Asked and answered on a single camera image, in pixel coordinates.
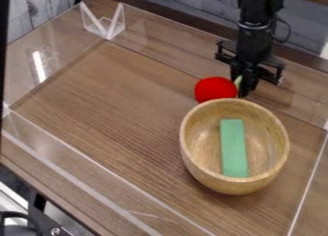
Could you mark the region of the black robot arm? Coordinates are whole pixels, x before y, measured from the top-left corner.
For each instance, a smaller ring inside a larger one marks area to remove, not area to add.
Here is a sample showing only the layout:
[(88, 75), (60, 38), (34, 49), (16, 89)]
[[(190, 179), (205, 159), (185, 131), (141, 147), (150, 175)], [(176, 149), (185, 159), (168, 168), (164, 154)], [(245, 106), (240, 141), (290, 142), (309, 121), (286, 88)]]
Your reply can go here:
[(274, 42), (284, 43), (285, 38), (276, 37), (277, 23), (289, 24), (278, 17), (284, 0), (237, 0), (240, 19), (237, 22), (237, 40), (220, 40), (214, 59), (230, 68), (230, 81), (237, 84), (237, 97), (242, 98), (256, 89), (260, 80), (278, 85), (285, 69), (282, 61), (272, 54)]

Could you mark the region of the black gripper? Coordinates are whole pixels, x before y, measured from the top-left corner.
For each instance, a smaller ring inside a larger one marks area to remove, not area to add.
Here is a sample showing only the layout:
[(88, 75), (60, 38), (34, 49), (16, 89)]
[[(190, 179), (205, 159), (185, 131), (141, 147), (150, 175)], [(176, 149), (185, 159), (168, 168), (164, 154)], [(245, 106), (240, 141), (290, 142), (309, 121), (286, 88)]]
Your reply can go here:
[(230, 66), (230, 81), (241, 75), (240, 97), (256, 88), (258, 80), (274, 85), (281, 83), (284, 63), (272, 55), (272, 22), (266, 24), (238, 23), (237, 40), (217, 42), (214, 59)]

